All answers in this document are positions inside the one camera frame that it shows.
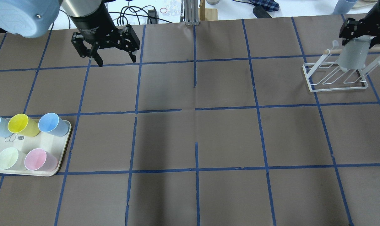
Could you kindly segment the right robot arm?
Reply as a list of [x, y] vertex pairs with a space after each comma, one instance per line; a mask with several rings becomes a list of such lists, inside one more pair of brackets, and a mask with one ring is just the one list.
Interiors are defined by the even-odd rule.
[[362, 19], [346, 18], [339, 32], [342, 46], [364, 35], [373, 37], [369, 48], [380, 44], [380, 0]]

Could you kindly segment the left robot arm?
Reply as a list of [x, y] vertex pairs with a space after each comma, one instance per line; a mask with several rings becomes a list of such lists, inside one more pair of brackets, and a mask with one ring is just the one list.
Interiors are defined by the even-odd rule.
[[0, 28], [25, 38], [45, 34], [56, 20], [60, 8], [77, 27], [71, 43], [79, 56], [103, 66], [99, 49], [116, 48], [136, 62], [140, 41], [131, 25], [118, 29], [104, 0], [0, 0]]

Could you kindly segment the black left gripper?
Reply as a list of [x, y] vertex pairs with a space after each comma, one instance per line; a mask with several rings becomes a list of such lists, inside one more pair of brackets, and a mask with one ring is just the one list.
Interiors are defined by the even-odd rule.
[[[74, 3], [70, 18], [78, 29], [73, 33], [71, 43], [80, 57], [95, 60], [102, 67], [103, 60], [98, 49], [112, 48], [117, 44], [117, 49], [128, 53], [131, 61], [136, 62], [140, 40], [133, 26], [128, 24], [117, 29], [104, 3]], [[90, 49], [84, 41], [92, 45]]]

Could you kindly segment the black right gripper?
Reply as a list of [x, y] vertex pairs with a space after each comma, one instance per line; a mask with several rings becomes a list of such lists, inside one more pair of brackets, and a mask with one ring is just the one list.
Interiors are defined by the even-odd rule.
[[342, 39], [342, 46], [350, 40], [364, 35], [374, 37], [370, 43], [370, 49], [380, 44], [380, 5], [373, 8], [360, 20], [346, 18], [339, 32]]

